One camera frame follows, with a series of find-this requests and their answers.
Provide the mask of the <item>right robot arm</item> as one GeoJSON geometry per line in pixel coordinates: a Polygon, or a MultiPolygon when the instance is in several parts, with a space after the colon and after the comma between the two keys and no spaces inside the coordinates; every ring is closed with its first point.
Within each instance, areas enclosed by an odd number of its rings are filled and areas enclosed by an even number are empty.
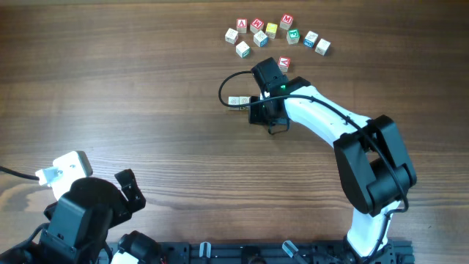
{"type": "Polygon", "coordinates": [[[249,122],[270,127],[299,123],[334,151],[342,190],[354,207],[347,243],[362,260],[387,244],[392,215],[404,213],[416,171],[395,122],[355,114],[321,95],[304,78],[289,80],[275,60],[251,69],[260,94],[250,99],[249,122]]]}

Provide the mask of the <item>plain engraved wooden block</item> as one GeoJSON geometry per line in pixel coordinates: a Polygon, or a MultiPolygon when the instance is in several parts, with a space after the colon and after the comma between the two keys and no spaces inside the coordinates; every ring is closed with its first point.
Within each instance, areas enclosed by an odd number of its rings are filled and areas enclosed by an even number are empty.
{"type": "Polygon", "coordinates": [[[240,110],[240,97],[239,96],[230,96],[229,97],[229,109],[233,111],[239,111],[240,110]]]}

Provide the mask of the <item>red A wooden block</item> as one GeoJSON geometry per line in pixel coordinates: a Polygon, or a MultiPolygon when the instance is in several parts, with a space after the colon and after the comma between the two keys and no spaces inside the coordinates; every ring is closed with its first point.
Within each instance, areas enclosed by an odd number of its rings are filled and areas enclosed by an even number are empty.
{"type": "Polygon", "coordinates": [[[289,69],[291,59],[289,57],[280,56],[278,59],[278,67],[281,72],[286,73],[289,69]]]}

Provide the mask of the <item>green J wooden block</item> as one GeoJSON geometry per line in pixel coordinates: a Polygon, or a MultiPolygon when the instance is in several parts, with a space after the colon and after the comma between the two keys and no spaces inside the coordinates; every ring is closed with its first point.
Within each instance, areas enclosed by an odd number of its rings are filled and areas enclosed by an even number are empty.
{"type": "Polygon", "coordinates": [[[250,103],[250,97],[249,96],[240,96],[239,97],[239,110],[240,111],[247,111],[249,109],[248,106],[244,106],[244,104],[249,104],[250,103]]]}

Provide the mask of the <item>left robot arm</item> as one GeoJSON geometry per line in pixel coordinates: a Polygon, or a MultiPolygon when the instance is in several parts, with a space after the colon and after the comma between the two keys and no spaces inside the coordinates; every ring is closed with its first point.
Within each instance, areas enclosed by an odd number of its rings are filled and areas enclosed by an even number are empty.
{"type": "Polygon", "coordinates": [[[110,263],[163,263],[161,246],[133,231],[112,252],[108,231],[132,218],[146,200],[131,169],[115,175],[118,185],[96,177],[74,181],[70,190],[49,205],[29,238],[1,254],[2,263],[96,263],[105,252],[110,263]]]}

